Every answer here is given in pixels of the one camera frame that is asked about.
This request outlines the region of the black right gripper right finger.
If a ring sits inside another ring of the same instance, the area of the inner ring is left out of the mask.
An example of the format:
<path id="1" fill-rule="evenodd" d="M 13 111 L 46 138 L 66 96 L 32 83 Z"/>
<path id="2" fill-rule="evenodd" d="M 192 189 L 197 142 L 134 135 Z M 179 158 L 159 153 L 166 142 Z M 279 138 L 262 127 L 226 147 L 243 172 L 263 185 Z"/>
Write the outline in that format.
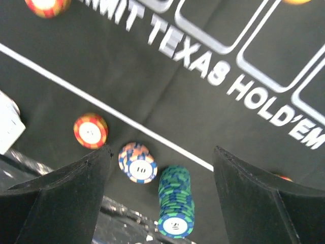
<path id="1" fill-rule="evenodd" d="M 324 191 L 214 149 L 214 179 L 230 243 L 324 243 Z"/>

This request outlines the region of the orange chips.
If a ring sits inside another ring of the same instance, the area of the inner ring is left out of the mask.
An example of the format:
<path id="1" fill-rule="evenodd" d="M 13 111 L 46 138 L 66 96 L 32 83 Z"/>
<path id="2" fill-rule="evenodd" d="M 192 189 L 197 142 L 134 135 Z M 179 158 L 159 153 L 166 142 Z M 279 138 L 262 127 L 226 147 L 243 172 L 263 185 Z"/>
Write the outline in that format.
<path id="1" fill-rule="evenodd" d="M 275 174 L 275 176 L 281 178 L 281 179 L 284 179 L 284 180 L 287 180 L 287 181 L 290 181 L 290 182 L 293 182 L 292 179 L 290 179 L 289 177 L 286 177 L 286 176 L 283 176 L 283 175 L 280 175 L 280 174 Z"/>
<path id="2" fill-rule="evenodd" d="M 71 0 L 25 0 L 29 9 L 41 18 L 53 18 L 68 9 Z"/>

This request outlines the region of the orange red chip stack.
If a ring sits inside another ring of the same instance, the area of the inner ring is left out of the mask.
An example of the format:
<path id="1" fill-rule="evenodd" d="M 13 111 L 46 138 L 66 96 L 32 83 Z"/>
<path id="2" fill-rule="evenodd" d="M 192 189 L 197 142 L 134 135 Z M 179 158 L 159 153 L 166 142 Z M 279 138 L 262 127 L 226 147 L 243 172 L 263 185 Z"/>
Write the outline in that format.
<path id="1" fill-rule="evenodd" d="M 88 149 L 102 147 L 109 135 L 107 123 L 95 113 L 86 113 L 79 117 L 74 123 L 73 130 L 77 141 Z"/>

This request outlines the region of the pink blue chip stack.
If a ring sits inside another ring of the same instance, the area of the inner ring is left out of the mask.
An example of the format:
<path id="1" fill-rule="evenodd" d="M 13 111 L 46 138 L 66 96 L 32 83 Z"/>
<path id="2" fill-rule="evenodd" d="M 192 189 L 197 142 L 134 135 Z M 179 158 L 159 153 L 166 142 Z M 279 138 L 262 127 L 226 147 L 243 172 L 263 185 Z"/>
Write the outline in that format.
<path id="1" fill-rule="evenodd" d="M 149 149 L 138 142 L 126 144 L 119 152 L 120 169 L 128 178 L 139 184 L 147 184 L 154 180 L 158 166 Z"/>

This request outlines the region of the yellow big blind button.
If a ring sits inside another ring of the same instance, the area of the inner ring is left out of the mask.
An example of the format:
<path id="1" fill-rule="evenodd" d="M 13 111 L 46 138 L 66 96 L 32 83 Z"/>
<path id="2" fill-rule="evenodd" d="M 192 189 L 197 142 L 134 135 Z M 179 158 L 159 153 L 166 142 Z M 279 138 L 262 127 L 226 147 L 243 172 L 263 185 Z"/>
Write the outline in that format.
<path id="1" fill-rule="evenodd" d="M 310 2 L 311 0 L 283 0 L 283 2 L 291 5 L 302 5 Z"/>

